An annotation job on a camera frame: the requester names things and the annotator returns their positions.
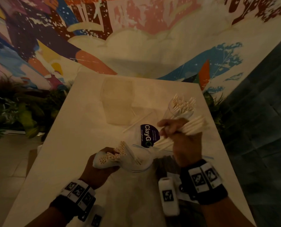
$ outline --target green plant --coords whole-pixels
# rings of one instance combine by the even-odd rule
[[[0,138],[4,130],[25,131],[29,138],[48,133],[69,89],[28,90],[9,79],[0,80]]]
[[[218,132],[220,133],[225,128],[223,121],[222,121],[223,114],[219,110],[219,107],[224,100],[223,94],[220,96],[219,99],[216,99],[216,98],[213,99],[212,95],[206,91],[203,94],[203,96],[205,97],[206,103],[209,107],[209,110],[210,110],[210,113],[214,120],[214,123],[216,125],[216,128],[217,128]]]

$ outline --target tiled floor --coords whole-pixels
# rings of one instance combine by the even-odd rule
[[[24,135],[0,139],[0,227],[25,181],[29,151],[40,144],[40,137]]]

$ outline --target mural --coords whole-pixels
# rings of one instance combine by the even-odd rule
[[[82,70],[228,95],[280,40],[281,0],[0,0],[0,77],[33,89]]]

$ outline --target tabletop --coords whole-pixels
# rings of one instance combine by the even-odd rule
[[[19,192],[3,227],[22,227],[42,213],[71,179],[78,178],[90,155],[123,141],[127,126],[106,123],[101,88],[106,78],[129,80],[134,85],[133,107],[158,111],[161,119],[176,93],[196,98],[193,116],[205,116],[203,155],[211,156],[229,197],[255,224],[226,150],[198,84],[108,76],[82,72],[74,81],[44,144]],[[104,206],[101,226],[166,226],[153,169],[128,173],[120,169],[96,190],[96,204]],[[74,218],[68,226],[83,226]]]

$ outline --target painted hand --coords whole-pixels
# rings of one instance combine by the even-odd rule
[[[173,155],[176,163],[180,167],[186,167],[202,159],[201,156],[201,136],[198,133],[193,136],[186,136],[177,130],[184,126],[188,120],[180,119],[163,119],[158,122],[158,126],[165,126],[160,135],[165,138],[170,137],[173,144]]]
[[[116,154],[113,148],[105,147],[101,151]],[[91,186],[92,189],[100,188],[108,179],[108,177],[119,169],[119,166],[109,167],[105,169],[97,169],[93,167],[93,159],[96,154],[90,156],[82,176],[80,177],[85,183]]]
[[[44,0],[44,3],[54,10],[56,10],[57,7],[58,7],[58,1],[57,0]]]

